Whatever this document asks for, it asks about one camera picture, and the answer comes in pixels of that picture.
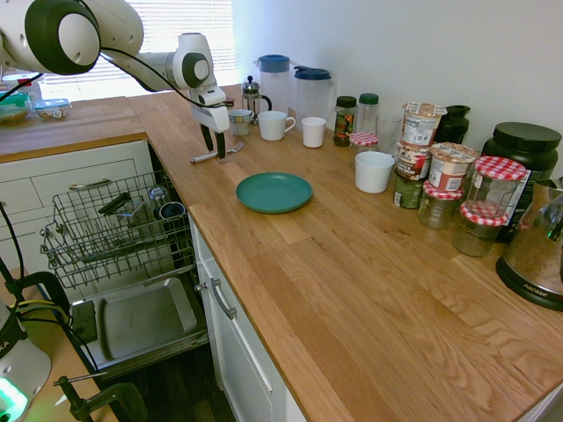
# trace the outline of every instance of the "window blind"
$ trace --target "window blind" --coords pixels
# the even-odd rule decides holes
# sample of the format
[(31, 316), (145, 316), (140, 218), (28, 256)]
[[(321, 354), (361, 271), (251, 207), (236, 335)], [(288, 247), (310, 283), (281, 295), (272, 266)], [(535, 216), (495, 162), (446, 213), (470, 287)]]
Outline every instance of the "window blind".
[[(144, 27), (143, 53), (175, 51), (182, 33), (202, 33), (213, 56), (220, 85), (234, 84), (235, 55), (230, 0), (127, 0)], [(139, 83), (103, 58), (88, 73), (74, 76), (45, 75), (43, 98), (81, 99), (145, 95)]]

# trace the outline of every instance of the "dishwasher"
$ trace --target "dishwasher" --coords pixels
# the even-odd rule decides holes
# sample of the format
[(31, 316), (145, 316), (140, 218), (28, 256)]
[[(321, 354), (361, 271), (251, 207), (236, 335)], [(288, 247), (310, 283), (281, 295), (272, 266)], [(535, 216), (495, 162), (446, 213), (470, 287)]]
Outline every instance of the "dishwasher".
[(71, 303), (71, 315), (105, 379), (208, 342), (187, 212), (164, 171), (58, 194), (53, 205), (40, 252), (65, 289), (101, 290)]

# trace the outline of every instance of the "dishwasher rack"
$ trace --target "dishwasher rack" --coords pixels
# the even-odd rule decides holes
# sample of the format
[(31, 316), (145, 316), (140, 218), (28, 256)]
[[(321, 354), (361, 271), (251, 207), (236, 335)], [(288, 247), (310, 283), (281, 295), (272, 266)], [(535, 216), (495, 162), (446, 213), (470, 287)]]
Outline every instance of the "dishwasher rack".
[[(144, 271), (149, 281), (194, 263), (187, 214), (159, 218), (149, 198), (156, 186), (164, 187), (172, 200), (178, 198), (164, 171), (55, 195), (40, 252), (65, 288), (134, 270)], [(99, 212), (124, 193), (130, 198), (119, 208), (111, 214)]]

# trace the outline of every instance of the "floor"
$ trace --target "floor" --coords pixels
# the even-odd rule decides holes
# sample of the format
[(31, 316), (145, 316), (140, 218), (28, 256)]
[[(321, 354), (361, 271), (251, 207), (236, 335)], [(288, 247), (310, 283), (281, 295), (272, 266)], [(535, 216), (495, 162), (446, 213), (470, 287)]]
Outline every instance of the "floor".
[(236, 422), (217, 387), (209, 345), (163, 360), (109, 383), (132, 382), (149, 422)]

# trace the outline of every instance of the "teal plate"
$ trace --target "teal plate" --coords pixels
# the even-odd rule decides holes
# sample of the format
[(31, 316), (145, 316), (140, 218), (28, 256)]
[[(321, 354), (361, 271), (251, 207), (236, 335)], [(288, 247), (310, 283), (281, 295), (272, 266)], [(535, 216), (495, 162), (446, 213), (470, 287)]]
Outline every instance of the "teal plate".
[(288, 173), (259, 173), (237, 186), (244, 206), (263, 214), (282, 214), (302, 207), (312, 196), (309, 182)]

